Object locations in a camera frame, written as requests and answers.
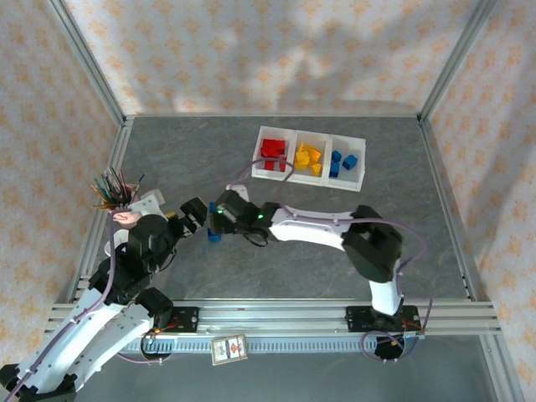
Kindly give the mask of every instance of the cable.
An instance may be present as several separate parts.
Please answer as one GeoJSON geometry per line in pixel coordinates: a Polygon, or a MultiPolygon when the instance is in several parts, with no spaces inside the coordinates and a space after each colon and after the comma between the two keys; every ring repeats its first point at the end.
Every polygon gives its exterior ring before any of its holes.
{"type": "MultiPolygon", "coordinates": [[[[431,314],[431,310],[432,310],[432,305],[433,305],[433,302],[434,302],[434,299],[432,296],[430,296],[429,298],[430,300],[428,301],[428,308],[426,310],[426,314],[425,314],[425,319],[423,321],[423,324],[421,326],[421,331],[423,334],[426,333],[426,325],[428,325],[428,320],[430,319],[430,314],[431,314]]],[[[378,343],[386,343],[386,342],[390,342],[390,341],[393,341],[393,342],[396,342],[397,346],[399,346],[401,349],[402,349],[402,354],[400,355],[399,358],[396,358],[394,361],[397,362],[399,360],[401,360],[402,358],[407,358],[409,357],[413,351],[415,350],[415,346],[417,345],[417,342],[418,342],[418,339],[415,340],[415,343],[413,345],[413,347],[406,352],[405,350],[405,344],[404,346],[402,346],[402,344],[394,338],[393,335],[389,334],[388,332],[384,332],[384,331],[376,331],[376,330],[373,330],[373,331],[368,331],[366,333],[363,334],[363,336],[359,339],[359,347],[361,348],[361,352],[363,353],[363,355],[365,356],[365,358],[368,358],[370,360],[373,360],[374,362],[381,362],[381,363],[384,363],[386,362],[387,360],[384,360],[384,359],[381,359],[381,358],[373,358],[371,355],[369,355],[367,352],[365,352],[365,348],[364,348],[364,342],[365,342],[365,338],[368,336],[368,335],[381,335],[382,337],[387,337],[389,338],[389,341],[380,341],[378,343]]]]}
{"type": "MultiPolygon", "coordinates": [[[[274,162],[281,162],[285,163],[287,166],[291,168],[291,171],[283,178],[281,182],[281,186],[279,187],[279,204],[281,207],[288,213],[294,216],[295,218],[300,218],[305,220],[306,222],[312,222],[312,223],[319,223],[319,224],[332,224],[335,219],[329,219],[329,218],[313,218],[306,215],[299,215],[296,213],[296,210],[291,209],[288,205],[286,205],[283,197],[282,197],[282,189],[283,189],[283,183],[286,183],[288,179],[294,174],[296,169],[294,168],[294,165],[286,160],[282,160],[278,157],[261,157],[259,159],[255,159],[253,162],[248,163],[248,165],[240,171],[238,174],[238,177],[230,184],[230,187],[234,186],[235,184],[245,180],[243,177],[244,173],[250,169],[251,166],[256,165],[260,162],[266,162],[266,161],[274,161],[274,162]]],[[[415,263],[417,260],[423,257],[423,255],[426,254],[426,251],[428,250],[428,242],[426,239],[420,234],[417,230],[411,228],[407,224],[403,224],[401,222],[391,220],[391,219],[383,219],[383,218],[355,218],[355,219],[337,219],[336,223],[343,223],[343,224],[389,224],[391,226],[395,226],[401,229],[404,229],[408,232],[410,232],[414,237],[416,237],[420,242],[420,251],[413,257],[409,258],[408,260],[404,261],[402,264],[400,264],[398,270],[396,271],[397,275],[400,275],[400,272],[408,265],[411,265],[415,263]]]]}
{"type": "MultiPolygon", "coordinates": [[[[108,230],[108,235],[110,236],[110,250],[115,249],[114,244],[114,235],[113,235],[113,216],[115,214],[119,214],[120,212],[126,212],[128,209],[116,209],[114,212],[110,214],[110,226],[108,230]]],[[[13,387],[11,392],[8,394],[4,402],[10,402],[15,395],[17,395],[18,391],[26,384],[26,382],[29,380],[32,374],[34,374],[37,370],[37,367],[43,362],[44,358],[49,354],[49,352],[52,350],[52,348],[58,343],[58,341],[74,326],[80,324],[80,322],[86,318],[89,314],[91,314],[93,311],[95,311],[98,307],[101,306],[102,303],[106,300],[108,297],[108,294],[110,293],[111,287],[113,285],[114,276],[116,274],[116,253],[111,253],[110,255],[110,270],[108,271],[108,282],[106,283],[105,290],[102,292],[102,295],[99,297],[99,299],[93,303],[90,308],[84,309],[82,313],[80,313],[78,316],[73,317],[73,319],[65,325],[65,327],[61,328],[59,332],[54,336],[54,338],[47,344],[47,346],[43,349],[43,352],[35,359],[35,362],[29,367],[28,372],[17,382],[17,384],[13,387]]]]}
{"type": "Polygon", "coordinates": [[[121,359],[125,360],[128,363],[134,363],[134,364],[151,364],[151,363],[155,363],[152,360],[136,360],[134,358],[129,358],[129,357],[125,356],[122,353],[117,353],[116,356],[118,358],[121,358],[121,359]]]}
{"type": "Polygon", "coordinates": [[[164,266],[158,273],[160,272],[164,272],[167,268],[169,268],[169,266],[171,265],[171,263],[173,262],[173,260],[175,260],[175,257],[177,256],[177,249],[175,247],[173,247],[173,250],[172,250],[172,254],[171,254],[171,259],[169,260],[169,262],[166,264],[166,266],[164,266]]]}
{"type": "Polygon", "coordinates": [[[170,353],[163,353],[163,354],[160,354],[160,353],[147,353],[145,351],[145,348],[144,348],[144,343],[145,343],[145,340],[147,339],[147,335],[152,335],[154,333],[157,333],[155,328],[151,328],[149,331],[145,332],[145,335],[142,336],[142,340],[140,341],[140,352],[142,352],[142,356],[149,362],[163,363],[164,361],[166,361],[169,358],[170,353]],[[160,357],[159,358],[154,358],[152,356],[149,356],[149,354],[155,354],[155,355],[160,356],[160,357]]]}

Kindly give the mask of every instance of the red block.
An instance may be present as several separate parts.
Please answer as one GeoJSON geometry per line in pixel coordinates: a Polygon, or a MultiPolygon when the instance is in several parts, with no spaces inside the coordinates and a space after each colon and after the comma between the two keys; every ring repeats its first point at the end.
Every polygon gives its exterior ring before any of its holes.
{"type": "Polygon", "coordinates": [[[285,153],[285,140],[274,140],[276,144],[276,150],[279,151],[280,155],[285,153]]]}
{"type": "Polygon", "coordinates": [[[265,170],[276,170],[276,161],[265,161],[265,170]]]}
{"type": "Polygon", "coordinates": [[[279,169],[282,172],[285,172],[286,171],[286,163],[279,162],[279,169]]]}
{"type": "Polygon", "coordinates": [[[262,157],[280,157],[285,153],[285,140],[271,140],[266,138],[262,140],[260,155],[262,157]]]}

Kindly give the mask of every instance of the white tray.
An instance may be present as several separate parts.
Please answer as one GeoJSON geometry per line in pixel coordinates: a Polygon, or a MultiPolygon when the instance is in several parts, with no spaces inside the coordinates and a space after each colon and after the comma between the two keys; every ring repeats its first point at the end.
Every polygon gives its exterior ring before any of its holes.
{"type": "MultiPolygon", "coordinates": [[[[365,175],[365,140],[363,138],[334,136],[331,134],[322,134],[320,132],[288,130],[285,128],[275,128],[262,126],[259,130],[255,152],[253,159],[259,159],[260,147],[262,140],[265,138],[275,140],[285,140],[286,160],[290,163],[294,162],[294,154],[296,148],[301,142],[312,145],[322,152],[322,171],[320,176],[315,177],[311,173],[311,169],[296,170],[288,179],[291,183],[311,184],[313,186],[340,188],[342,190],[361,191],[363,177],[365,175]],[[338,178],[329,177],[329,168],[332,160],[332,151],[339,151],[343,157],[341,159],[338,178]],[[358,165],[349,171],[343,167],[343,160],[350,153],[358,158],[358,165]]],[[[276,170],[265,170],[264,163],[257,163],[251,168],[251,176],[254,178],[269,178],[271,180],[283,180],[288,174],[280,172],[279,166],[276,164],[276,170]]]]}

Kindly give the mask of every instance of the yellow block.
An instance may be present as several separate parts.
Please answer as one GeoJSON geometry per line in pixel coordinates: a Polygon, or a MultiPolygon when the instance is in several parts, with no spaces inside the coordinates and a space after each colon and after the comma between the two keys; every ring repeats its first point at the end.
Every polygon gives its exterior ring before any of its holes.
{"type": "Polygon", "coordinates": [[[316,149],[312,149],[309,151],[309,158],[311,158],[311,163],[317,163],[320,160],[320,156],[322,153],[316,149]]]}
{"type": "Polygon", "coordinates": [[[307,163],[294,163],[296,170],[307,170],[307,163]]]}
{"type": "Polygon", "coordinates": [[[311,145],[305,145],[303,147],[303,151],[307,151],[309,153],[309,157],[311,158],[310,164],[317,163],[320,160],[320,156],[322,153],[318,151],[315,147],[312,147],[311,145]]]}
{"type": "Polygon", "coordinates": [[[311,172],[315,176],[320,176],[320,170],[322,169],[322,165],[320,163],[315,163],[311,166],[311,172]]]}
{"type": "Polygon", "coordinates": [[[309,164],[309,160],[310,160],[309,152],[305,152],[305,151],[296,152],[295,162],[300,163],[300,164],[305,163],[307,165],[309,164]]]}

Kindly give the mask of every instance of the small card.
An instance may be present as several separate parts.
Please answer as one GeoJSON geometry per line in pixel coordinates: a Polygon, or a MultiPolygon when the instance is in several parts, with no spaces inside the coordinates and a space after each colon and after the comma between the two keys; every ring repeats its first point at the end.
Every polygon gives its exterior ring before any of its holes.
{"type": "Polygon", "coordinates": [[[221,339],[213,339],[210,342],[212,349],[212,364],[225,364],[248,358],[245,351],[245,336],[236,335],[221,339]]]}

